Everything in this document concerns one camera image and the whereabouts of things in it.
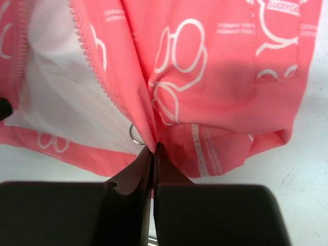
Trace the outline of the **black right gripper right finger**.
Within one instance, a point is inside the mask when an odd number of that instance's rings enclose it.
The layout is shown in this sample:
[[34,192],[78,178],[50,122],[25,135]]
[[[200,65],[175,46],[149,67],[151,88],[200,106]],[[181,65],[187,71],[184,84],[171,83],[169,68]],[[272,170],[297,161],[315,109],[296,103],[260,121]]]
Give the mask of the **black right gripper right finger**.
[[154,154],[154,220],[159,245],[290,245],[273,193],[255,184],[195,184]]

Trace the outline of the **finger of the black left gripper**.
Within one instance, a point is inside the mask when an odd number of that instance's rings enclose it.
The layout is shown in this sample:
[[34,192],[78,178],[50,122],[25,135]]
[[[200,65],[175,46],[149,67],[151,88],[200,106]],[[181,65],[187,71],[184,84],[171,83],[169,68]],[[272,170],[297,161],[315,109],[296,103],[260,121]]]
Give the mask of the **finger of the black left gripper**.
[[10,102],[6,99],[1,97],[0,98],[0,120],[4,120],[8,118],[13,113],[13,108]]

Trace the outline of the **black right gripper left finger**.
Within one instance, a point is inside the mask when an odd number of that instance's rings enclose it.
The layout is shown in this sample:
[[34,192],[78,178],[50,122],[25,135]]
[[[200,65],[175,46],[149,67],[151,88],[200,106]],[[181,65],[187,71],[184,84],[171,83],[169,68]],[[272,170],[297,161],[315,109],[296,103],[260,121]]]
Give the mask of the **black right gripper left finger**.
[[3,182],[1,245],[147,245],[152,160],[105,182]]

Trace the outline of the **pink printed hooded jacket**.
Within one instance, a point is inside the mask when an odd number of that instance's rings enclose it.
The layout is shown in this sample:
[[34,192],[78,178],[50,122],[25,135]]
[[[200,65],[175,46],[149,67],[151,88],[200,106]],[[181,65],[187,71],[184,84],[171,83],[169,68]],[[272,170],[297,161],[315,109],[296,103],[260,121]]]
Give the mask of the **pink printed hooded jacket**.
[[286,144],[322,1],[1,1],[1,143],[114,176],[160,142],[188,177]]

